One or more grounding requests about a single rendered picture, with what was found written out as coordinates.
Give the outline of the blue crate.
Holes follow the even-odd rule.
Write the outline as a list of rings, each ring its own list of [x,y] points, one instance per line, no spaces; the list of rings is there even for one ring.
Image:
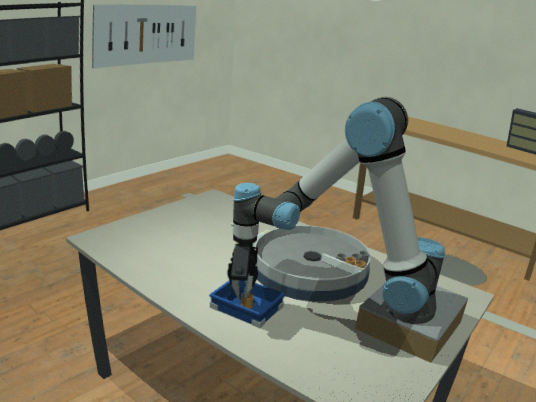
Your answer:
[[[283,293],[257,283],[254,284],[250,293],[254,296],[252,310],[241,306],[241,300],[237,298],[230,281],[227,281],[209,294],[210,308],[261,328],[268,319],[283,308]]]

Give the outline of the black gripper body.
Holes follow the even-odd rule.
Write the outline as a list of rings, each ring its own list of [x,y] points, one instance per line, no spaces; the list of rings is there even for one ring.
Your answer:
[[[253,247],[253,243],[257,241],[257,236],[253,239],[249,239],[249,240],[243,240],[243,239],[239,239],[237,237],[235,237],[233,235],[233,240],[237,243],[240,243],[240,244],[250,244],[252,243],[251,245],[251,253],[250,253],[250,262],[249,262],[249,271],[248,271],[248,274],[249,273],[252,273],[254,271],[254,268],[255,268],[255,265],[257,264],[257,256],[258,256],[258,247]],[[233,261],[233,255],[234,255],[234,251],[232,253],[232,258],[231,258],[231,261]],[[255,255],[256,255],[256,259],[255,259]]]

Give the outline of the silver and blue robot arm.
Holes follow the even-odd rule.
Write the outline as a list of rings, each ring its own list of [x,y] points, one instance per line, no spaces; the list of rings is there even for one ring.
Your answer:
[[[387,253],[383,299],[394,318],[423,324],[435,316],[445,249],[434,240],[417,238],[402,165],[408,115],[399,101],[389,98],[358,106],[346,121],[346,138],[278,197],[261,195],[253,183],[237,185],[231,226],[235,237],[243,240],[258,235],[259,222],[291,230],[301,211],[362,162],[368,168]]]

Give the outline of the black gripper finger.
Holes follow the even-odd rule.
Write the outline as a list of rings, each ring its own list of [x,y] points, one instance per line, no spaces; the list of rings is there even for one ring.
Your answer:
[[[258,277],[258,270],[257,270],[258,266],[255,266],[254,268],[254,271],[250,274],[248,274],[248,280],[245,281],[246,283],[246,286],[245,286],[245,293],[243,294],[243,298],[247,298],[250,291],[252,290],[256,280],[257,280],[257,277]]]
[[[240,291],[239,291],[239,288],[240,288],[240,285],[239,285],[239,280],[232,280],[231,278],[231,263],[228,264],[228,271],[227,271],[227,275],[228,275],[228,278],[229,278],[229,281],[234,289],[234,292],[237,296],[237,298],[240,300]]]

